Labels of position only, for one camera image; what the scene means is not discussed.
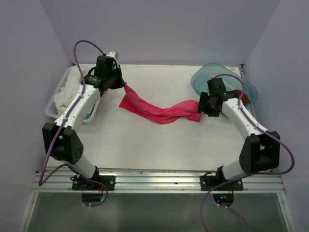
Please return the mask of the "pink towel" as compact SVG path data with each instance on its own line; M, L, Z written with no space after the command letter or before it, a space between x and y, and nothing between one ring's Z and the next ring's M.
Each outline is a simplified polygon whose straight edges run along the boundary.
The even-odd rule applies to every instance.
M185 100L170 108L160 108L142 99L129 85L124 86L125 95L119 107L158 124L173 123L180 118L200 122L198 101Z

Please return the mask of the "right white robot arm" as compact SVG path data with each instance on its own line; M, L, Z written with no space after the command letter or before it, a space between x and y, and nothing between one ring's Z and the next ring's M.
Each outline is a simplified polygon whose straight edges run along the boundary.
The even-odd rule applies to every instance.
M209 117L227 116L241 134L244 144L239 158L216 171L215 184L227 189L232 179L277 168L280 161L280 136L277 132L266 135L267 129L250 115L235 90L227 91L222 78L207 81L208 92L201 92L198 113Z

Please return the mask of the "brown towel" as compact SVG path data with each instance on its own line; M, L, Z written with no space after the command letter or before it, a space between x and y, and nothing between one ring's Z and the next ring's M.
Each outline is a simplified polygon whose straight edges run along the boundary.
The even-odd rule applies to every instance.
M240 96L241 93L242 93L241 90L236 89L236 94L237 94L238 96ZM250 104L250 100L249 100L248 96L247 96L245 93L242 95L241 101L242 101L242 103L243 103L244 105Z

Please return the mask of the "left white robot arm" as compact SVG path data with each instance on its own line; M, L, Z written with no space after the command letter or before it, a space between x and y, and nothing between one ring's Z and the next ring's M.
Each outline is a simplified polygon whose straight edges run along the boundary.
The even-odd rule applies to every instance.
M91 190L99 187L100 177L95 174L96 166L83 155L84 145L78 131L104 92L124 87L117 60L117 52L98 56L95 67L89 70L85 84L80 87L68 109L54 123L45 123L42 128L46 157L53 157L84 176L83 184Z

